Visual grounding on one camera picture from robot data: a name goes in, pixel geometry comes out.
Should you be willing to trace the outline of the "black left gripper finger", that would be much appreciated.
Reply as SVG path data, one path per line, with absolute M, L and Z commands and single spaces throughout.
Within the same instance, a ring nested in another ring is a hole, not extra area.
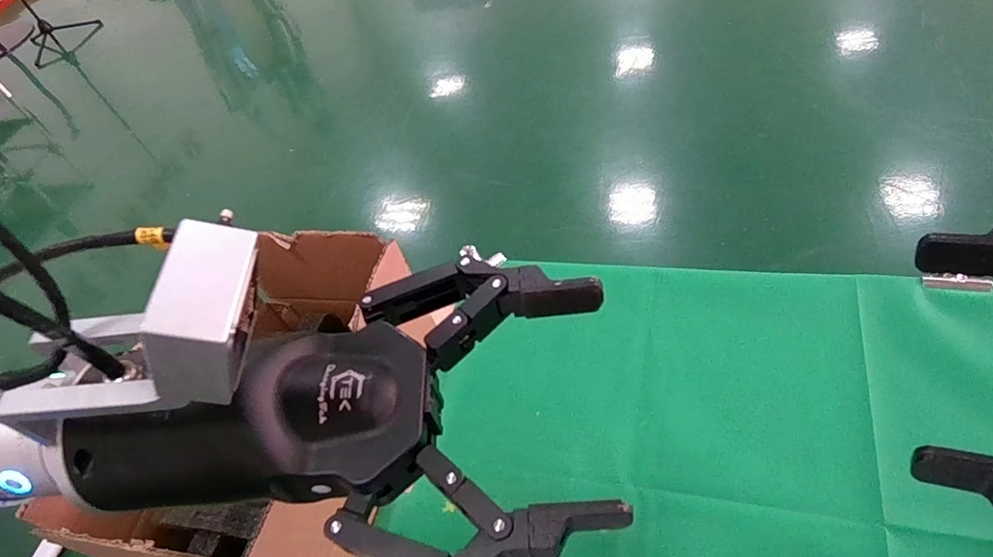
M 416 457 L 419 474 L 446 495 L 476 534 L 466 547 L 450 554 L 433 545 L 371 525 L 370 495 L 352 493 L 327 521 L 326 536 L 357 557 L 561 557 L 571 534 L 625 528 L 634 507 L 621 500 L 540 503 L 504 511 L 436 446 L 428 444 Z
M 541 318 L 594 313 L 604 302 L 596 277 L 560 281 L 539 266 L 498 266 L 475 255 L 413 273 L 363 294 L 366 323 L 403 326 L 451 308 L 424 339 L 429 363 L 448 371 L 509 316 Z

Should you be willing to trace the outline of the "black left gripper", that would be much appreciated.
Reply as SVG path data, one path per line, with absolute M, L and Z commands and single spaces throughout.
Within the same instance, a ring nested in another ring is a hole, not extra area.
M 71 418 L 61 444 L 99 511 L 401 491 L 441 429 L 425 347 L 386 322 L 253 343 L 228 404 Z

